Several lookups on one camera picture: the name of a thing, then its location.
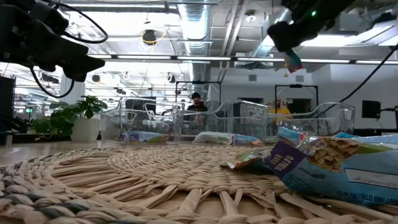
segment ceiling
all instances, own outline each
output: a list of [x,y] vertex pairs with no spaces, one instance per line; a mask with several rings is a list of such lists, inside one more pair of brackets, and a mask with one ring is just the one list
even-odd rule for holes
[[[169,3],[170,13],[152,12],[152,6],[162,7],[164,1],[129,1],[134,7],[126,6],[127,2],[115,1],[86,1],[86,0],[64,0],[65,4],[81,9],[87,16],[96,21],[109,35],[109,39],[102,44],[87,44],[89,54],[142,54],[142,55],[186,55],[183,29],[181,18],[174,3]],[[210,45],[210,55],[220,56],[224,38],[227,31],[228,21],[231,19],[231,9],[235,0],[220,0],[217,4],[212,4],[210,17],[210,34],[206,41]],[[337,19],[335,29],[362,33],[369,29],[369,23],[380,15],[380,13],[390,10],[396,12],[398,0],[382,1],[374,0],[356,1],[346,12]],[[278,0],[248,0],[246,10],[239,12],[242,5],[238,6],[238,13],[235,16],[233,28],[238,29],[237,39],[233,44],[231,55],[236,53],[249,55],[263,41],[265,33],[263,30],[264,20],[268,15],[280,10]],[[240,13],[253,10],[256,17],[255,21],[248,22],[243,17],[240,27],[237,27],[237,18]],[[62,9],[64,17],[69,19],[70,26],[68,32],[77,36],[81,35],[84,39],[98,40],[103,38],[101,32],[87,19],[78,13]],[[142,34],[145,30],[155,30],[157,42],[154,46],[148,46],[142,41]],[[332,58],[332,59],[382,59],[390,51],[388,46],[380,46],[381,43],[371,44],[360,47],[304,47],[294,49],[301,58]],[[283,55],[272,49],[270,55],[282,57]],[[211,64],[214,70],[218,69],[219,64]],[[322,65],[308,64],[307,72],[313,72]],[[278,69],[277,65],[266,67],[271,71]],[[236,77],[229,82],[239,83],[238,77],[244,69],[231,68],[226,76]],[[17,97],[26,98],[28,92],[31,96],[44,98],[44,93],[37,87],[29,70],[19,65],[0,63],[0,73],[17,78],[19,90]],[[61,68],[56,72],[37,73],[50,75],[61,82],[63,73]],[[93,75],[99,75],[99,82],[93,81]],[[174,98],[175,84],[169,82],[169,75],[173,75],[177,81],[190,81],[189,63],[145,63],[145,62],[107,62],[103,68],[88,74],[86,79],[86,94],[102,97],[109,102],[114,101],[121,95],[117,89],[123,89],[126,96],[158,96]],[[49,91],[59,94],[60,85],[45,82],[45,86],[51,87]],[[242,79],[243,85],[251,85],[246,78]],[[189,100],[189,92],[182,91],[178,97]]]

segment plastic container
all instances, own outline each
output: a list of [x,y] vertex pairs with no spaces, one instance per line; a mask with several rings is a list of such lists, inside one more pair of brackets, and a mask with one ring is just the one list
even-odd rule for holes
[[[160,108],[169,110],[157,114]],[[183,110],[183,103],[122,97],[116,109],[102,112],[101,139],[120,144],[178,144]]]
[[281,126],[311,136],[353,134],[354,116],[355,107],[345,103],[323,103],[309,113],[269,114],[267,141],[277,140],[277,129]]
[[242,134],[263,139],[266,135],[268,107],[242,100],[227,100],[215,111],[185,111],[183,136],[204,131]]

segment woven rattan mat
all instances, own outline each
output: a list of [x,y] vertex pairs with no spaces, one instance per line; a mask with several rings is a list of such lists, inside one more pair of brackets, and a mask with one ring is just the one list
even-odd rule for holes
[[0,169],[0,215],[30,224],[376,224],[398,214],[393,205],[303,198],[274,175],[220,167],[253,149],[85,149],[10,164]]

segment oatmeal bag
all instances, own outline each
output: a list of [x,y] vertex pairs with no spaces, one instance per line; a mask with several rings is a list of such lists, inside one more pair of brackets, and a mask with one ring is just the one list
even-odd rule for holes
[[319,137],[294,148],[278,142],[263,163],[290,189],[362,205],[398,204],[398,151]]

